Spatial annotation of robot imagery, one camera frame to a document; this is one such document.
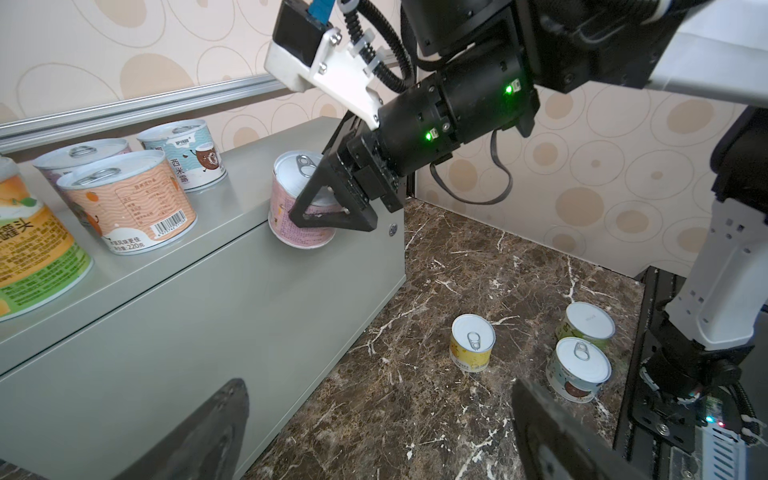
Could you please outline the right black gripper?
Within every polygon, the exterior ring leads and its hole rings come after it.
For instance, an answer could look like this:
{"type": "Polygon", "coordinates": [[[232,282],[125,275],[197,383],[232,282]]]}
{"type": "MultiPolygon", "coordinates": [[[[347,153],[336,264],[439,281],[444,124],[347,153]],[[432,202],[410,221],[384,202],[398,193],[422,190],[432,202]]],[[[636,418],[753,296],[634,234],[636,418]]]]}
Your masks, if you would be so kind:
{"type": "Polygon", "coordinates": [[[404,180],[391,168],[378,132],[346,113],[315,162],[307,154],[294,163],[306,180],[290,210],[299,228],[371,232],[378,216],[370,206],[380,200],[394,213],[404,208],[404,180]]]}

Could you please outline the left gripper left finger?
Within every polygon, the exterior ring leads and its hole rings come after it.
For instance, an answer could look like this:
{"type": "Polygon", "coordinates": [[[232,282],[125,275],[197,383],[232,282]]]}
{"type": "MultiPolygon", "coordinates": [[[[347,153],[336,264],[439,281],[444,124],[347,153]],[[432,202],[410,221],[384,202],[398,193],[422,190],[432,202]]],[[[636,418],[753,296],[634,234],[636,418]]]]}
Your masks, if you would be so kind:
{"type": "Polygon", "coordinates": [[[119,479],[232,479],[249,416],[245,382],[233,378],[119,479]]]}

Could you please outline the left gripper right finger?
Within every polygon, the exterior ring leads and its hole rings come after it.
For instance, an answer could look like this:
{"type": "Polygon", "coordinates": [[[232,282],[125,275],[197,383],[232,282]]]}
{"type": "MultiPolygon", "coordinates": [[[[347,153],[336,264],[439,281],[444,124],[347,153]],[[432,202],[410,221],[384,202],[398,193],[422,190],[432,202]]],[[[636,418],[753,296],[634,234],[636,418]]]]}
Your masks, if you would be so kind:
{"type": "Polygon", "coordinates": [[[588,431],[541,386],[517,379],[513,430],[527,479],[643,479],[645,476],[588,431]]]}

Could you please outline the teal bear label can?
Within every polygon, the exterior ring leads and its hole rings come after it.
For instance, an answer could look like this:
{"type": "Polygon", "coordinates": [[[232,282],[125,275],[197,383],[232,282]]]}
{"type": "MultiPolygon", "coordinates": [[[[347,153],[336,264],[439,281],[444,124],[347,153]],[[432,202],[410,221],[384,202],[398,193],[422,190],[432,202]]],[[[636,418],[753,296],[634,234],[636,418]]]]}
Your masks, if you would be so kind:
{"type": "Polygon", "coordinates": [[[603,351],[579,337],[560,339],[546,367],[553,390],[580,404],[594,400],[611,375],[612,367],[603,351]]]}

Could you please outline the yellow label can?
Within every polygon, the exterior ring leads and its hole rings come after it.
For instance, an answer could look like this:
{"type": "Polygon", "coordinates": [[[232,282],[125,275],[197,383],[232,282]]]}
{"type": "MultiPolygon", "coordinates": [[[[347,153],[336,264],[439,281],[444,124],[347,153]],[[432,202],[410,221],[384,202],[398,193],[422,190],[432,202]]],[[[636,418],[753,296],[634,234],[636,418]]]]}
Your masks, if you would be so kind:
{"type": "Polygon", "coordinates": [[[451,326],[450,358],[462,371],[479,373],[487,369],[496,334],[483,317],[462,314],[451,326]]]}

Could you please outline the light blue label can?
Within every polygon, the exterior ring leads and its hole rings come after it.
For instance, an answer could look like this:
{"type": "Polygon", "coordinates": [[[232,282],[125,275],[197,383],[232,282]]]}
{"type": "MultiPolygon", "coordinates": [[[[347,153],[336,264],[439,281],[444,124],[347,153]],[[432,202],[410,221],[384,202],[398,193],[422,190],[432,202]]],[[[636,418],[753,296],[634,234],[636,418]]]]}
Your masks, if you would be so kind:
{"type": "Polygon", "coordinates": [[[144,130],[137,140],[145,150],[161,150],[185,191],[206,188],[227,171],[205,120],[182,120],[144,130]]]}

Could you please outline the orange peach label can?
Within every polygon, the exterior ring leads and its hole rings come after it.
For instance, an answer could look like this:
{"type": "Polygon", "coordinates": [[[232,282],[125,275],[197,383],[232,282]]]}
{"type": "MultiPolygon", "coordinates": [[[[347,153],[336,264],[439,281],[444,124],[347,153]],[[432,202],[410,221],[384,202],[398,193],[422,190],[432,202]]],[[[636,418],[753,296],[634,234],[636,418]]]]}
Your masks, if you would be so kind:
{"type": "Polygon", "coordinates": [[[78,167],[60,177],[57,187],[116,255],[157,249],[188,233],[197,221],[160,150],[78,167]]]}

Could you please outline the green orange plastic-lid can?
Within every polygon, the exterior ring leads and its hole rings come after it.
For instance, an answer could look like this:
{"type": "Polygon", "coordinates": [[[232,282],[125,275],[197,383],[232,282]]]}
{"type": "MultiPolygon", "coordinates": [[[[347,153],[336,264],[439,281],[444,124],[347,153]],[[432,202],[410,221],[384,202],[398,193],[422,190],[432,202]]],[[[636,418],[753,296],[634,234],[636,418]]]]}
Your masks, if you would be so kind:
{"type": "Polygon", "coordinates": [[[53,211],[28,188],[17,164],[1,159],[1,319],[60,297],[94,260],[53,211]]]}

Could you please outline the pink white small can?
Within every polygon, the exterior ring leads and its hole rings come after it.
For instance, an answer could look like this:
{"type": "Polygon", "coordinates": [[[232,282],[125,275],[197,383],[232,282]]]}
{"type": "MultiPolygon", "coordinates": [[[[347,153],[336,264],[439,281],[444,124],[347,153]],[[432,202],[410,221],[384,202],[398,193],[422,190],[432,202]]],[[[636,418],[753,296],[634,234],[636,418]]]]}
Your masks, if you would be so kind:
{"type": "Polygon", "coordinates": [[[62,147],[43,154],[32,165],[46,178],[80,223],[89,227],[83,209],[75,205],[57,186],[59,178],[84,165],[132,151],[127,140],[100,139],[62,147]]]}

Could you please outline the green label plastic-lid can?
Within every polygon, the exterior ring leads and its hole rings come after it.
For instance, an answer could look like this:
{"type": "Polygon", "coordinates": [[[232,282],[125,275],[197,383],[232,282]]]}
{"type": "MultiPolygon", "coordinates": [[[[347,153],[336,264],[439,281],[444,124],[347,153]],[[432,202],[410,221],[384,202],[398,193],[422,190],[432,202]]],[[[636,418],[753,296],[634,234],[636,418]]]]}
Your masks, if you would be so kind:
{"type": "Polygon", "coordinates": [[[555,330],[555,338],[581,338],[605,351],[615,331],[615,322],[606,311],[586,302],[574,302],[566,308],[564,320],[555,330]]]}

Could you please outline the grey metal cabinet box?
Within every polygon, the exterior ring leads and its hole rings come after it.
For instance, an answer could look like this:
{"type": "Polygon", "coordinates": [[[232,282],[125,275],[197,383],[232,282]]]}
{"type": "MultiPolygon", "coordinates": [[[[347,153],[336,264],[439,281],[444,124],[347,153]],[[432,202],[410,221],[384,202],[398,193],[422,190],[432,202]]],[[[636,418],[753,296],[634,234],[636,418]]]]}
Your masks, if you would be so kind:
{"type": "Polygon", "coordinates": [[[404,283],[404,220],[377,208],[371,233],[282,243],[267,216],[287,151],[320,151],[322,117],[228,151],[227,177],[190,197],[181,239],[111,253],[68,211],[94,264],[56,300],[1,325],[1,468],[111,479],[233,378],[249,416],[241,477],[404,283]],[[391,224],[397,233],[389,236],[391,224]]]}

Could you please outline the back horizontal aluminium rail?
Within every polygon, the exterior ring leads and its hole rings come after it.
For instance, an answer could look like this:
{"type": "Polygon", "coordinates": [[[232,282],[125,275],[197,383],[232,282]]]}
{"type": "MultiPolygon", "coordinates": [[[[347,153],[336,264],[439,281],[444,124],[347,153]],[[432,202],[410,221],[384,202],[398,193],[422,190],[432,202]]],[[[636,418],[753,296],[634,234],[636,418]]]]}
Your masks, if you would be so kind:
{"type": "Polygon", "coordinates": [[[242,103],[248,105],[288,93],[287,87],[272,75],[261,74],[22,119],[1,125],[1,153],[10,155],[194,111],[208,115],[242,103]]]}

